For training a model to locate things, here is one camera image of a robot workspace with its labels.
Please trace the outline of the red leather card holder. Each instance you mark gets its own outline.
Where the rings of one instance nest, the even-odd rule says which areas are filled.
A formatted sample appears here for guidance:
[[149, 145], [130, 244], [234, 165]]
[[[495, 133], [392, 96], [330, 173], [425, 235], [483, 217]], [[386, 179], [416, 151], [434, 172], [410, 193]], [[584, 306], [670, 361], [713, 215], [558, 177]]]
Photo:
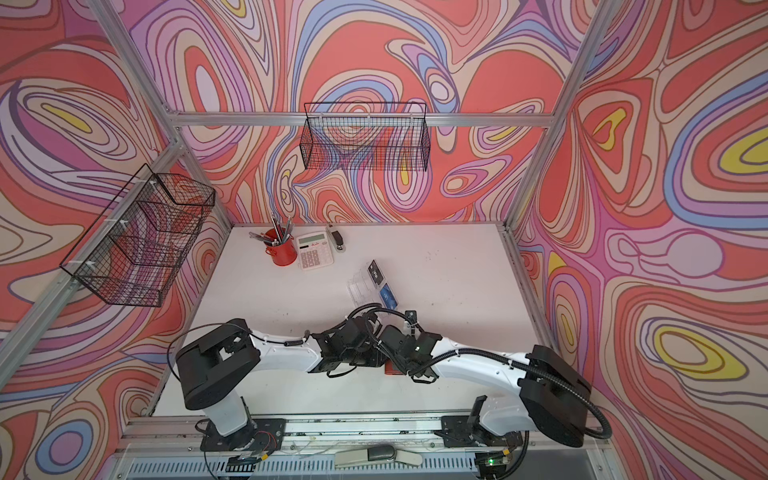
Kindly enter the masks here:
[[384, 364], [384, 371], [389, 376], [403, 376], [404, 373], [394, 364], [392, 360], [387, 360]]

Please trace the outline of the blue credit card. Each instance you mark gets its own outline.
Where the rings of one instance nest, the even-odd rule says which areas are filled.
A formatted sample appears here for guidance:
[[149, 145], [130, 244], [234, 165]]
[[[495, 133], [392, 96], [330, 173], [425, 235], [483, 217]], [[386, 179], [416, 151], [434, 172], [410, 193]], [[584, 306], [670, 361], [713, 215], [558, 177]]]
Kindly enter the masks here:
[[382, 288], [379, 290], [380, 298], [383, 302], [383, 305], [391, 310], [396, 310], [398, 307], [398, 301], [396, 300], [391, 288], [388, 284], [384, 284]]

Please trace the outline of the clear acrylic card stand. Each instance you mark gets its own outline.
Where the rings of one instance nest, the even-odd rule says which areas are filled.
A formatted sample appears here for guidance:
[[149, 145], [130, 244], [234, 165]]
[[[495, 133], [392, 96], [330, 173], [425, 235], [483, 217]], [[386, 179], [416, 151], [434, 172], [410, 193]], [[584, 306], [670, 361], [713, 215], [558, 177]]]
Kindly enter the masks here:
[[381, 270], [382, 274], [384, 275], [384, 282], [380, 287], [377, 287], [371, 280], [368, 272], [367, 267], [370, 263], [368, 263], [365, 267], [363, 267], [360, 271], [355, 273], [350, 280], [347, 282], [347, 288], [348, 291], [353, 299], [353, 302], [356, 306], [362, 306], [364, 304], [368, 303], [380, 303], [383, 307], [383, 302], [379, 295], [379, 290], [382, 288], [384, 284], [388, 284], [389, 287], [392, 290], [392, 287], [387, 280], [387, 277], [384, 275], [383, 271]]

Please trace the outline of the black VIP credit card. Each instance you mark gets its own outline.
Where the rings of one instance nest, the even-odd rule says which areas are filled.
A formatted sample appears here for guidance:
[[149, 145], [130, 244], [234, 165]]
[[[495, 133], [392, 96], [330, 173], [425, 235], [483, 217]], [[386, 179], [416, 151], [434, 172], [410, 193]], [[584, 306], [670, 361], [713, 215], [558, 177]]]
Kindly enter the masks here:
[[382, 283], [384, 282], [384, 275], [382, 274], [381, 270], [379, 269], [377, 262], [375, 260], [372, 260], [370, 264], [367, 267], [367, 272], [372, 280], [372, 282], [377, 286], [380, 287]]

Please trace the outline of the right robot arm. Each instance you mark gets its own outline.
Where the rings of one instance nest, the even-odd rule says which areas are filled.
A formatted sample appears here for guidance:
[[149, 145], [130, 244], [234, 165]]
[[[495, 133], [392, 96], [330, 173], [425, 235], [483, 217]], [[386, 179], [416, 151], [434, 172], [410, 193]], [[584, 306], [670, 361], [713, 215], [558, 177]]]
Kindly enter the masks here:
[[413, 381], [458, 379], [495, 391], [475, 409], [479, 427], [492, 435], [533, 430], [575, 448], [586, 437], [613, 435], [610, 421], [591, 401], [592, 385], [547, 346], [536, 345], [529, 353], [494, 352], [431, 332], [406, 335], [391, 326], [372, 342]]

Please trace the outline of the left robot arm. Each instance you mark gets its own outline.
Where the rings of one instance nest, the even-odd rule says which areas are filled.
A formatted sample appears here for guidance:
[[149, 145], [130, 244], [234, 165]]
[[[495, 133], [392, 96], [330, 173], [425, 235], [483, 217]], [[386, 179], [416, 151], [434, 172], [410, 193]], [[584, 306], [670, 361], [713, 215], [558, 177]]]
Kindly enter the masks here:
[[361, 309], [328, 330], [300, 339], [257, 333], [242, 318], [215, 323], [175, 354], [185, 408], [202, 411], [222, 437], [243, 433], [251, 428], [250, 414], [236, 388], [252, 372], [329, 374], [341, 365], [378, 368], [386, 362], [374, 339], [382, 330], [377, 316]]

